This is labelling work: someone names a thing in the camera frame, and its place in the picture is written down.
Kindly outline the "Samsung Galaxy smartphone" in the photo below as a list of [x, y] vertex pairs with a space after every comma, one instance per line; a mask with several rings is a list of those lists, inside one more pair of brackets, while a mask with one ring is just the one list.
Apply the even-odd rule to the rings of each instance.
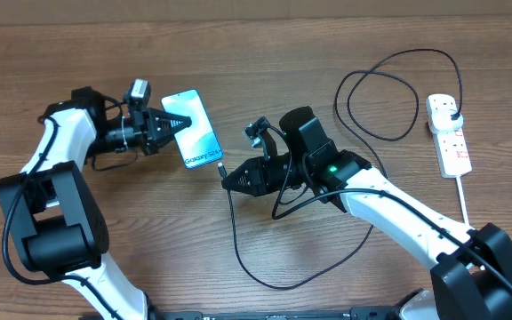
[[168, 113], [187, 116], [191, 125], [175, 134], [184, 165], [193, 169], [220, 160], [223, 152], [197, 90], [163, 97], [161, 103]]

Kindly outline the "white power strip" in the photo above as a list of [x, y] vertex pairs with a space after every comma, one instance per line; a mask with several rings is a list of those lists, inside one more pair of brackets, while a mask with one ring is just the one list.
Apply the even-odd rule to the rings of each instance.
[[[458, 111], [455, 99], [447, 94], [435, 93], [426, 99], [427, 114], [434, 111]], [[444, 178], [456, 178], [472, 171], [468, 147], [462, 127], [454, 132], [433, 134], [440, 173]]]

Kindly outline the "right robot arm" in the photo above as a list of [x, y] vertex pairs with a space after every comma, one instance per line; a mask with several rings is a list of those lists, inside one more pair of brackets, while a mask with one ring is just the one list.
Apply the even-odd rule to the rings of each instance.
[[222, 187], [251, 196], [306, 186], [400, 244], [431, 277], [391, 307], [388, 319], [512, 319], [512, 241], [492, 223], [480, 229], [432, 210], [393, 185], [359, 155], [338, 150], [309, 107], [284, 115], [277, 128], [262, 117], [244, 129], [263, 156], [232, 172], [218, 167]]

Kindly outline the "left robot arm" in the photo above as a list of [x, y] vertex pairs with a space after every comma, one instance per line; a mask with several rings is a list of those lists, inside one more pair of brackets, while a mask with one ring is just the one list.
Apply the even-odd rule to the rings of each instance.
[[29, 162], [0, 179], [9, 273], [33, 286], [66, 284], [102, 319], [162, 316], [111, 257], [107, 223], [82, 174], [99, 154], [154, 155], [192, 125], [187, 116], [149, 107], [149, 95], [149, 86], [133, 86], [123, 101], [90, 86], [73, 90], [38, 117], [44, 135]]

